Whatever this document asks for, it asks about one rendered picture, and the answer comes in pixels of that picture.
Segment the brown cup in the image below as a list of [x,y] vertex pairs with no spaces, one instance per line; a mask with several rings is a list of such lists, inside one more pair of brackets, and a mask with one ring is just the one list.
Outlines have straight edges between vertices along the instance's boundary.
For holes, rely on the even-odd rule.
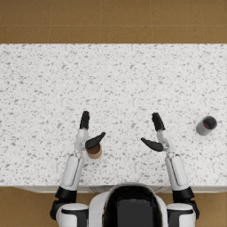
[[91,149],[87,149],[87,154],[92,159],[98,159],[102,154],[101,144],[98,144]]

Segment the grey cup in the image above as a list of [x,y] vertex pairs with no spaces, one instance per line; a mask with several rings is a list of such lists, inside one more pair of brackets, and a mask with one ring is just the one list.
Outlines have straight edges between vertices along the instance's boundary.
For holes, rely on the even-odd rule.
[[204,117],[196,126],[196,131],[201,136],[211,133],[217,126],[217,121],[212,116]]

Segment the robot body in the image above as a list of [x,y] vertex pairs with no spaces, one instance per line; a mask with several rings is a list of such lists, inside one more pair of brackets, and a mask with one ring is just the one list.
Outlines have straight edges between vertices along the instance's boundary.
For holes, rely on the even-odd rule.
[[122,183],[91,200],[88,227],[168,227],[168,212],[151,187]]

